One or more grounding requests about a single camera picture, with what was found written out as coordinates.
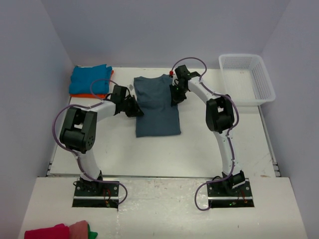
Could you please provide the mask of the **grey-blue t-shirt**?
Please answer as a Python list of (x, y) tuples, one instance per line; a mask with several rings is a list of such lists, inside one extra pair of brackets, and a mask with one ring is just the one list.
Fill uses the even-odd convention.
[(137, 103), (144, 115), (136, 118), (136, 137), (180, 135), (179, 111), (171, 106), (172, 78), (134, 78)]

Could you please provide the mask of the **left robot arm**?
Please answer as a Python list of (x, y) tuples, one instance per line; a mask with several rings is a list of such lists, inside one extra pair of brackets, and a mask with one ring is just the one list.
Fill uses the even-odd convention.
[(81, 171), (80, 179), (76, 182), (77, 191), (84, 191), (93, 196), (107, 192), (113, 185), (120, 183), (104, 181), (102, 171), (97, 166), (93, 153), (96, 140), (97, 123), (108, 117), (124, 112), (127, 117), (144, 115), (135, 96), (129, 88), (115, 85), (113, 91), (92, 106), (71, 104), (64, 109), (66, 115), (60, 131), (60, 136), (54, 135), (57, 144), (72, 153)]

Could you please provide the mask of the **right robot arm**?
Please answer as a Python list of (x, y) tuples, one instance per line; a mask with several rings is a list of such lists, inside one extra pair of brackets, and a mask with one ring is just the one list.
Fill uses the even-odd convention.
[(216, 137), (222, 159), (222, 176), (211, 180), (207, 185), (217, 193), (235, 195), (240, 186), (245, 184), (245, 176), (232, 143), (231, 131), (239, 122), (234, 102), (229, 95), (209, 89), (202, 75), (190, 72), (185, 65), (170, 70), (169, 76), (173, 78), (173, 83), (169, 86), (172, 106), (186, 100), (187, 92), (195, 93), (205, 103), (205, 122)]

